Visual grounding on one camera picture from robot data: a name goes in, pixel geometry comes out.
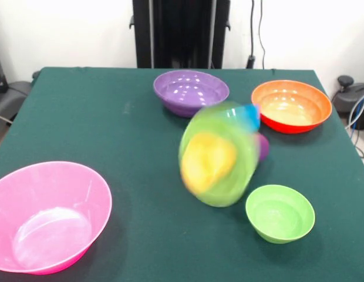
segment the table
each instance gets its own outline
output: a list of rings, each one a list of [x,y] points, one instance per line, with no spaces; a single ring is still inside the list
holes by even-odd
[[[69,160],[96,169],[113,194],[109,223],[71,268],[51,276],[0,272],[0,282],[364,281],[364,166],[338,115],[301,135],[261,126],[270,154],[237,204],[195,199],[179,176],[178,144],[188,119],[154,95],[161,69],[46,68],[0,148],[0,177],[36,162]],[[313,71],[210,70],[230,98],[250,102],[271,79],[322,89]],[[316,212],[304,239],[273,245],[244,211],[256,187],[284,184]]]

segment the plastic bowl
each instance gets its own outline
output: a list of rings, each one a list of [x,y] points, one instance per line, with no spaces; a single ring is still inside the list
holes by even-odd
[[[178,157],[181,175],[183,175],[181,161],[190,140],[198,133],[213,133],[227,139],[237,148],[237,159],[234,167],[223,178],[215,182],[204,193],[197,193],[187,183],[186,187],[203,203],[214,207],[227,207],[237,202],[245,192],[259,159],[259,142],[256,137],[239,123],[228,122],[217,111],[225,109],[227,105],[217,105],[205,108],[195,115],[188,124],[181,139]]]
[[[112,210],[105,180],[77,163],[46,162],[0,180],[0,270],[51,274],[78,261]]]
[[[229,87],[221,79],[194,70],[166,72],[155,79],[153,88],[166,108],[185,118],[229,96]]]
[[[275,244],[302,238],[315,223],[310,202],[296,190],[281,185],[255,189],[247,198],[246,213],[258,234]]]
[[[332,113],[332,104],[319,89],[292,80],[273,80],[252,92],[261,120],[282,133],[302,133],[317,127]]]

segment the blurry green bowl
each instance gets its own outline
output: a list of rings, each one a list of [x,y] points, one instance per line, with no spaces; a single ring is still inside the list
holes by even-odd
[[[302,238],[315,223],[310,202],[296,190],[281,185],[255,189],[247,198],[246,213],[258,234],[274,244]]]
[[[238,124],[212,115],[217,108],[205,108],[198,112],[188,124],[179,147],[178,158],[181,163],[190,140],[198,133],[211,132],[230,140],[237,148],[237,159],[232,171],[218,180],[207,191],[194,194],[203,203],[214,207],[227,207],[237,202],[245,192],[258,164],[258,141],[254,135]]]

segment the purple bowl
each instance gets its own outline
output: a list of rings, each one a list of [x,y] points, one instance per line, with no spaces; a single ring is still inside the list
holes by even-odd
[[[163,73],[155,79],[153,88],[166,108],[185,118],[229,96],[229,87],[221,79],[194,70]]]

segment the white wall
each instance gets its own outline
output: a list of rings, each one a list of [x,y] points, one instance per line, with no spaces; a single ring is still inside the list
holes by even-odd
[[[232,0],[225,68],[246,65],[250,7],[251,0]],[[30,80],[43,66],[136,67],[131,15],[132,0],[0,0],[0,57],[8,80]],[[364,0],[264,0],[261,33],[266,68],[314,69],[329,94],[340,74],[364,81]],[[257,36],[255,56],[259,68]]]
[[[9,81],[44,66],[136,67],[132,0],[0,0]]]
[[[255,0],[255,67],[261,67],[258,40],[260,0]],[[224,50],[224,67],[246,65],[250,54],[251,0],[232,0]],[[263,0],[261,36],[265,67],[314,69],[327,94],[336,78],[348,74],[364,82],[364,0]]]

